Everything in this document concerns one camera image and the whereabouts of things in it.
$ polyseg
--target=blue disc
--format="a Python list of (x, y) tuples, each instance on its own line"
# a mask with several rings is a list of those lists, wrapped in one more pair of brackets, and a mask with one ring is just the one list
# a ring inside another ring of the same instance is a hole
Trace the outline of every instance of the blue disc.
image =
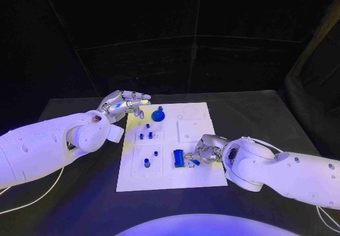
[(151, 114), (151, 118), (152, 118), (152, 120), (153, 120), (155, 122), (162, 121), (164, 118), (165, 118), (164, 112), (159, 111), (159, 110), (153, 111), (152, 114)]

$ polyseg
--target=table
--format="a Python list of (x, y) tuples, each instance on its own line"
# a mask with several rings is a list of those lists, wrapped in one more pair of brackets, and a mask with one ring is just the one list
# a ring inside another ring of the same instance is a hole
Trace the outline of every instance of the table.
[[(40, 120), (86, 112), (102, 98), (51, 99)], [(151, 102), (205, 102), (215, 135), (250, 136), (279, 149), (318, 155), (316, 149), (272, 90), (228, 93), (153, 95)], [(125, 127), (126, 117), (115, 123)], [(250, 192), (226, 187), (115, 192), (122, 140), (64, 167), (58, 183), (31, 206), (0, 215), (0, 235), (113, 235), (152, 219), (191, 213), (238, 216), (299, 235), (332, 234), (315, 206), (280, 196), (267, 186)], [(32, 201), (48, 189), (58, 171), (11, 187), (0, 196), (0, 210)], [(340, 220), (335, 210), (326, 209)]]

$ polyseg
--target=dark background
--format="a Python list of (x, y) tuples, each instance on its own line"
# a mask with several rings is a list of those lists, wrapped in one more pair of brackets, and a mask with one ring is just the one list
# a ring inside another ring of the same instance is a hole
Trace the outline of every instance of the dark background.
[(1, 1), (0, 133), (51, 98), (277, 89), (331, 1)]

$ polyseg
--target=white robotic arm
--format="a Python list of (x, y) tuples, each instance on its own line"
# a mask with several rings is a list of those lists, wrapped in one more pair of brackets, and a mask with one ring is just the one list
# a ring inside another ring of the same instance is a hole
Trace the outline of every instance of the white robotic arm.
[(226, 178), (249, 191), (257, 192), (266, 184), (287, 198), (340, 209), (340, 161), (279, 149), (273, 154), (254, 141), (260, 142), (244, 137), (230, 141), (205, 134), (184, 158), (207, 164), (221, 161)]
[(104, 140), (117, 143), (123, 129), (112, 125), (125, 113), (143, 118), (139, 105), (149, 95), (115, 91), (97, 109), (22, 126), (0, 136), (0, 189), (48, 175), (96, 151)]

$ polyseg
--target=robotic hand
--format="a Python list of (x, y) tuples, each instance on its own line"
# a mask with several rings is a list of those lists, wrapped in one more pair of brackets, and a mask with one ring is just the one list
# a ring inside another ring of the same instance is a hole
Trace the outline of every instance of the robotic hand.
[(273, 154), (266, 142), (204, 134), (185, 159), (223, 162), (224, 177), (257, 192), (266, 184), (282, 196), (340, 209), (340, 161), (292, 152)]
[(115, 91), (96, 110), (22, 126), (0, 136), (0, 189), (48, 175), (96, 151), (104, 140), (117, 143), (123, 130), (112, 125), (126, 113), (143, 118), (139, 105), (149, 95)]

